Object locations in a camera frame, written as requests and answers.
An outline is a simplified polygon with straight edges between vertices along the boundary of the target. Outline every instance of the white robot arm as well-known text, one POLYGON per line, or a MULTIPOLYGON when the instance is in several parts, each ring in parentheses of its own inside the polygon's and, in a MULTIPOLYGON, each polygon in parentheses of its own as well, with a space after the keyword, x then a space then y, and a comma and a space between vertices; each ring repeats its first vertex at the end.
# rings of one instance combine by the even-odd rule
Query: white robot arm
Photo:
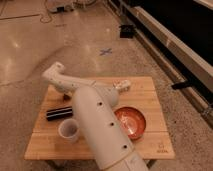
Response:
POLYGON ((121 86, 64 76, 64 70, 64 66, 57 62, 44 72, 43 77, 61 92, 74 92, 74 117, 80 123, 99 168, 106 171, 148 171, 112 111, 118 103, 121 86))

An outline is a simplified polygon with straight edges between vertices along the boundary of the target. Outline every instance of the copper bowl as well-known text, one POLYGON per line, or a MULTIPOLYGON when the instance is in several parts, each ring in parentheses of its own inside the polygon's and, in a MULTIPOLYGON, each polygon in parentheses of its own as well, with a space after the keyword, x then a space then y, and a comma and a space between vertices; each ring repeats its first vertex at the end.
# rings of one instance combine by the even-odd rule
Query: copper bowl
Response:
POLYGON ((131 140, 136 140, 143 135, 146 128, 146 120, 138 109, 122 107, 115 111, 115 115, 131 140))

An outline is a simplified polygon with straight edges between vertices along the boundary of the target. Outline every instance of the wooden tabletop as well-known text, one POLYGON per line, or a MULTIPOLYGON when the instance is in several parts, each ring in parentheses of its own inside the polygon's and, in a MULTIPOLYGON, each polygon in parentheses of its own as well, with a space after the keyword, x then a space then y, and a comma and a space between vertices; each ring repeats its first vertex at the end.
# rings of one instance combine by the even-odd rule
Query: wooden tabletop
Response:
MULTIPOLYGON (((144 114, 147 127, 142 138, 134 141, 136 149, 144 159, 174 158, 175 154, 151 77, 99 77, 90 79, 109 84, 124 79, 130 80, 132 82, 130 91, 123 92, 120 95, 119 104, 115 109, 131 106, 144 114)), ((25 152, 25 159, 93 159, 93 154, 82 134, 77 143, 71 144, 61 138, 57 132, 58 125, 63 119, 51 122, 46 120, 47 110, 71 105, 71 101, 63 102, 62 99, 63 94, 58 93, 53 86, 49 86, 25 152)))
POLYGON ((213 10, 213 0, 194 0, 195 2, 213 10))

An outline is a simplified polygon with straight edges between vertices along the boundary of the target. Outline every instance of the tile floor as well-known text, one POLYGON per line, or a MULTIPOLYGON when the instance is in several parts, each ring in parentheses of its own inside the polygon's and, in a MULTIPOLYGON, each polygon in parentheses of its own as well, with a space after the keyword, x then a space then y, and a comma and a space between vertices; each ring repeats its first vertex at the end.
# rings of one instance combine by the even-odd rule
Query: tile floor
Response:
MULTIPOLYGON (((176 153, 152 171, 212 171, 213 133, 135 39, 119 38, 118 20, 102 2, 86 10, 43 14, 44 0, 10 0, 0 16, 0 170, 49 171, 44 162, 25 161, 24 152, 47 89, 40 75, 62 62, 73 76, 152 76, 176 153), (103 49, 111 54, 100 55, 103 49)), ((65 163, 72 171, 98 170, 94 161, 65 163)))

